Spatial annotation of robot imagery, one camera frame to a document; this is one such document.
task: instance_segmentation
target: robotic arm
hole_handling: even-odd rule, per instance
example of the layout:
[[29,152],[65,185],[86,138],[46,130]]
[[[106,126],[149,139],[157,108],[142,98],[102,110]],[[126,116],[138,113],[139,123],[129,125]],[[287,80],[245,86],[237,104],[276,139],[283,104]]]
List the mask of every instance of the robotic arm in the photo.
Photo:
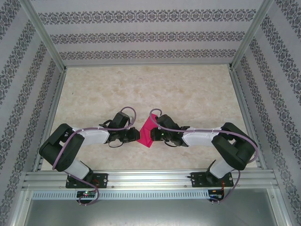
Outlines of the robotic arm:
[[227,173],[233,170],[244,170],[255,152],[255,148],[247,140],[225,133],[225,131],[228,131],[229,133],[241,135],[250,139],[255,144],[244,132],[229,122],[220,128],[206,129],[207,132],[198,132],[198,130],[204,129],[196,129],[189,126],[179,127],[166,114],[157,117],[156,120],[159,127],[152,129],[150,132],[153,141],[164,141],[165,144],[172,142],[174,147],[194,145],[214,146],[221,154],[222,157],[214,161],[206,171],[206,179],[203,179],[202,183],[207,185],[215,185]]
[[67,174],[91,183],[93,180],[93,171],[84,163],[75,159],[80,147],[92,144],[110,145],[110,142],[116,139],[120,140],[122,144],[140,139],[140,133],[135,127],[122,129],[127,123],[130,125],[130,117],[123,112],[118,112],[113,120],[108,120],[104,124],[92,128],[93,130],[83,129],[81,132],[73,135],[57,161],[57,157],[63,148],[63,143],[75,131],[79,130],[67,124],[61,124],[42,145],[39,153],[57,171],[64,171]]

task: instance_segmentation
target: pink object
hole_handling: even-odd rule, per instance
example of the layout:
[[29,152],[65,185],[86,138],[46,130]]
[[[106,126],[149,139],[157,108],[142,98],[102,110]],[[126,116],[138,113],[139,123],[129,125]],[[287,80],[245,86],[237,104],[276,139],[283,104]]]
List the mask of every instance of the pink object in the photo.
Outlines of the pink object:
[[[153,120],[156,120],[156,115],[155,114],[151,114],[151,117],[153,118]],[[158,126],[153,123],[150,119],[150,117],[148,117],[148,119],[146,120],[145,124],[142,126],[141,130],[140,130],[140,139],[137,140],[140,144],[143,144],[147,147],[150,147],[152,145],[152,140],[151,140],[151,130],[153,128],[158,128]]]

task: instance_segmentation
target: wall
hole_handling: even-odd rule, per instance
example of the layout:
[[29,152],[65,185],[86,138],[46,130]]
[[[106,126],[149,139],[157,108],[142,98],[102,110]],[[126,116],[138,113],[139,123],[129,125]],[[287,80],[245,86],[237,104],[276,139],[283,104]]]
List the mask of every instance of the wall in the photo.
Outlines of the wall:
[[230,63],[262,0],[33,0],[67,66]]
[[256,135],[301,225],[301,1],[276,0],[237,67]]
[[31,171],[60,71],[20,3],[0,2],[0,226]]

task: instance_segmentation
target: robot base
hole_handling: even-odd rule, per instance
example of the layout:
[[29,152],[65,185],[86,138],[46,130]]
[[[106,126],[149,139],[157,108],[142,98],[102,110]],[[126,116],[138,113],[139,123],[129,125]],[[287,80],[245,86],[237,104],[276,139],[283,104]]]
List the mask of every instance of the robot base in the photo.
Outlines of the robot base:
[[[92,180],[90,182],[97,188],[107,188],[108,174],[107,173],[93,173]],[[66,188],[92,188],[71,176],[67,177]]]
[[192,187],[233,187],[233,178],[231,173],[227,173],[223,178],[216,183],[209,183],[206,178],[206,172],[192,172],[190,174]]

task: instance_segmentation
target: metal bar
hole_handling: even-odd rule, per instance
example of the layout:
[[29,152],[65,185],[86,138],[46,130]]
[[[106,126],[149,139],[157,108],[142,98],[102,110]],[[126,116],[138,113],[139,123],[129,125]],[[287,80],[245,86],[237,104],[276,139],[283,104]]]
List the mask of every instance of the metal bar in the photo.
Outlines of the metal bar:
[[163,62],[163,63],[139,63],[139,62],[131,62],[131,63],[111,63],[111,64],[99,64],[99,65],[67,65],[67,68],[76,68],[76,67],[112,67],[112,66],[162,66],[162,65],[225,65],[227,63],[217,62],[217,63],[172,63],[172,62]]
[[65,68],[65,64],[55,48],[53,41],[51,40],[49,34],[47,33],[38,13],[34,9],[30,0],[19,0],[22,8],[25,10],[27,16],[29,17],[30,21],[32,22],[34,28],[38,32],[39,36],[41,37],[42,41],[44,42],[46,48],[50,52],[53,60],[55,61],[56,65],[62,72]]
[[24,226],[33,191],[21,191],[10,226]]
[[[62,93],[62,90],[63,90],[63,85],[64,85],[64,82],[65,82],[66,74],[67,74],[67,71],[64,69],[62,71],[61,75],[60,75],[58,88],[56,89],[56,92],[55,92],[54,102],[52,103],[52,106],[51,106],[51,109],[50,109],[50,113],[49,113],[49,117],[47,119],[45,131],[44,131],[44,134],[43,134],[43,137],[42,137],[42,140],[41,140],[41,145],[50,136],[53,121],[55,120],[55,113],[56,113],[57,106],[58,106],[58,103],[59,103],[59,100],[60,100],[60,97],[61,97],[61,93]],[[38,153],[36,161],[35,161],[34,166],[33,166],[33,171],[37,171],[39,169],[40,160],[41,160],[41,156]]]
[[[238,105],[239,105],[241,114],[242,114],[243,119],[244,119],[244,123],[245,123],[245,126],[246,126],[246,131],[247,131],[248,135],[250,136],[250,138],[252,138],[258,144],[258,139],[257,139],[256,133],[255,133],[255,129],[254,129],[254,126],[252,124],[252,120],[251,120],[251,116],[250,116],[249,111],[248,111],[248,107],[246,105],[246,100],[244,99],[243,91],[242,91],[242,89],[239,85],[239,82],[238,82],[237,74],[236,74],[235,70],[233,70],[233,69],[229,69],[229,73],[230,73],[233,88],[234,88],[234,91],[235,91],[235,94],[236,94],[236,98],[238,100]],[[265,164],[265,161],[264,161],[264,158],[263,158],[262,151],[261,151],[260,147],[258,147],[258,150],[259,150],[258,159],[260,161],[261,168],[266,170],[267,166]]]
[[[82,200],[93,200],[96,197],[82,197]],[[102,190],[99,200],[162,200],[162,199],[208,199],[206,189],[177,191],[107,191]],[[34,191],[33,200],[76,200],[77,191]]]
[[236,68],[239,64],[240,59],[244,55],[246,48],[248,47],[249,43],[251,42],[253,36],[255,35],[257,29],[260,26],[260,23],[262,22],[263,18],[268,12],[268,9],[272,5],[273,0],[264,0],[262,4],[260,5],[254,20],[252,21],[248,31],[246,32],[243,40],[241,41],[241,44],[238,47],[238,50],[236,51],[233,60],[231,62],[232,68]]
[[292,226],[283,197],[279,188],[267,189],[269,201],[271,203],[275,219],[278,225]]
[[[137,170],[137,171],[95,171],[108,173],[108,185],[104,190],[195,190],[188,178],[191,172],[205,172],[204,169],[191,170]],[[238,173],[232,172],[234,180]],[[69,190],[65,188],[67,175],[53,171],[28,172],[22,190],[54,191]],[[246,169],[241,172],[237,189],[278,187],[273,170]]]

